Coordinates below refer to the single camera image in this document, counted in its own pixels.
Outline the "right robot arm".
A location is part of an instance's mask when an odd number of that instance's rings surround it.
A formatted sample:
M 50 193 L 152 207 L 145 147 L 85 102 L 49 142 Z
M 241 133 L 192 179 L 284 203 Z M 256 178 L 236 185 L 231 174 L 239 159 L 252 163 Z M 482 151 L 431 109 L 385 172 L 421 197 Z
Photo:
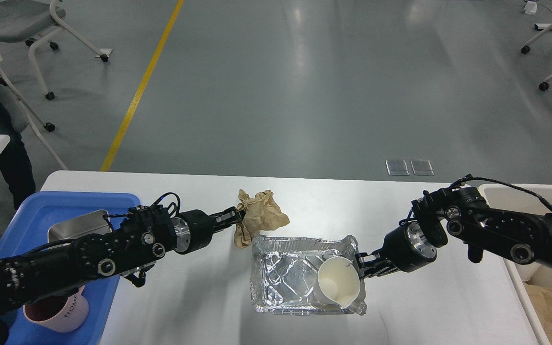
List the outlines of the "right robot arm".
M 467 257 L 474 264 L 489 252 L 515 264 L 537 262 L 552 268 L 552 204 L 531 190 L 493 180 L 537 198 L 548 213 L 495 209 L 476 187 L 467 186 L 469 181 L 475 177 L 468 174 L 445 188 L 423 191 L 411 202 L 408 216 L 386 234 L 381 248 L 355 255 L 359 278 L 410 273 L 431 264 L 449 235 L 467 245 Z

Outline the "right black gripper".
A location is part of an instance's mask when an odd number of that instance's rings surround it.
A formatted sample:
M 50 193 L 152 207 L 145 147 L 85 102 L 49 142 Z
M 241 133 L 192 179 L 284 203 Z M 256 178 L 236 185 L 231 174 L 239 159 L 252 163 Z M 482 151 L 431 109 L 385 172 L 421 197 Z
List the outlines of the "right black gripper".
M 386 264 L 385 258 L 393 265 Z M 429 243 L 417 221 L 398 226 L 386 234 L 381 254 L 355 254 L 359 279 L 381 277 L 399 270 L 410 273 L 436 259 L 437 249 Z

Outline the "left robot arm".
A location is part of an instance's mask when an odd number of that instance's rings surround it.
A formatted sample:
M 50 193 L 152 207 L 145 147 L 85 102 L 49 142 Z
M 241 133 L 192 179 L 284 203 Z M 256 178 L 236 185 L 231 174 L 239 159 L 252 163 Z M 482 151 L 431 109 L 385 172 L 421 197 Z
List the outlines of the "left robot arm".
M 245 211 L 232 206 L 219 213 L 180 212 L 180 198 L 163 206 L 164 195 L 149 206 L 120 214 L 120 227 L 44 244 L 14 257 L 0 258 L 0 317 L 52 296 L 69 297 L 98 279 L 122 276 L 137 288 L 166 253 L 188 254 L 206 247 L 213 234 L 239 224 Z M 9 328 L 0 318 L 0 345 Z

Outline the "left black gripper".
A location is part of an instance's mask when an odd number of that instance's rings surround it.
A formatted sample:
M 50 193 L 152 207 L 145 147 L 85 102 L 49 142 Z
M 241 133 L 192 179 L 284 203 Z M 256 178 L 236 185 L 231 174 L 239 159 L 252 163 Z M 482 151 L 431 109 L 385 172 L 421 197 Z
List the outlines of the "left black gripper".
M 206 214 L 201 210 L 182 212 L 173 218 L 173 233 L 176 244 L 173 250 L 179 254 L 188 254 L 206 247 L 213 233 L 219 233 L 244 219 L 244 211 L 236 206 L 219 213 Z

